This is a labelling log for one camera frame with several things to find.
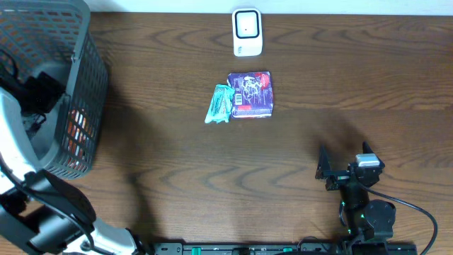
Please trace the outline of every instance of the wooden table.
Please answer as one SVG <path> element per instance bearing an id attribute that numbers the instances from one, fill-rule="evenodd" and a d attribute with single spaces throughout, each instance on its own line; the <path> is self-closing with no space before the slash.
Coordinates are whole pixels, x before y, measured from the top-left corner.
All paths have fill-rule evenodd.
<path id="1" fill-rule="evenodd" d="M 262 55 L 238 58 L 230 15 L 93 13 L 110 88 L 93 170 L 70 183 L 153 240 L 334 238 L 347 230 L 314 179 L 319 145 L 345 168 L 366 140 L 386 164 L 373 188 L 429 210 L 431 253 L 453 253 L 453 20 L 263 15 L 263 30 Z M 216 84 L 262 70 L 272 118 L 204 124 Z M 422 251 L 431 222 L 396 208 L 392 240 Z"/>

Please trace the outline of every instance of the gray wire basket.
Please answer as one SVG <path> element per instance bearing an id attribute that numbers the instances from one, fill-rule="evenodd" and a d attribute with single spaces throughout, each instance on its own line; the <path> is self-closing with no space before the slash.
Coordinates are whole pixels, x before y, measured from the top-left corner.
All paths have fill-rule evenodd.
<path id="1" fill-rule="evenodd" d="M 65 179 L 91 170 L 107 94 L 107 71 L 89 23 L 82 0 L 0 1 L 0 49 L 16 61 L 19 81 L 46 72 L 66 84 L 66 93 L 30 137 L 42 167 Z M 13 68 L 1 52 L 0 62 Z"/>

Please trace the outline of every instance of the candy wrapper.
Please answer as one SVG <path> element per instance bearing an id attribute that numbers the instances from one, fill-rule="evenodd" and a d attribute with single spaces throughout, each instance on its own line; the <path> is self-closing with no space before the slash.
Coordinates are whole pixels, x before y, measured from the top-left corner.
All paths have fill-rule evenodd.
<path id="1" fill-rule="evenodd" d="M 272 115 L 274 96 L 269 72 L 229 74 L 234 90 L 233 118 L 264 118 Z"/>
<path id="2" fill-rule="evenodd" d="M 214 95 L 211 99 L 210 109 L 207 111 L 205 123 L 215 121 L 229 122 L 231 108 L 233 107 L 231 100 L 233 99 L 234 89 L 227 85 L 218 84 L 215 86 Z"/>

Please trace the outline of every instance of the green snack wrapper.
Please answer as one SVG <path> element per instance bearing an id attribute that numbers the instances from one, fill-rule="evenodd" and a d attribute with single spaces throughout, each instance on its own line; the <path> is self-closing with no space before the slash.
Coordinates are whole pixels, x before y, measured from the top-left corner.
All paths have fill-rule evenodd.
<path id="1" fill-rule="evenodd" d="M 234 89 L 228 85 L 218 84 L 215 86 L 214 95 L 212 95 L 211 105 L 207 111 L 205 123 L 215 121 L 220 123 L 222 121 L 229 122 L 231 109 L 233 108 L 233 95 Z"/>

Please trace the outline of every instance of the white plug-in device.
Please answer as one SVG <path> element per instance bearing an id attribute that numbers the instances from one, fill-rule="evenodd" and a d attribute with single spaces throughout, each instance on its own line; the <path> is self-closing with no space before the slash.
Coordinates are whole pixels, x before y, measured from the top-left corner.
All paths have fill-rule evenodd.
<path id="1" fill-rule="evenodd" d="M 233 12 L 233 51 L 237 57 L 256 56 L 263 51 L 261 13 L 256 8 Z"/>

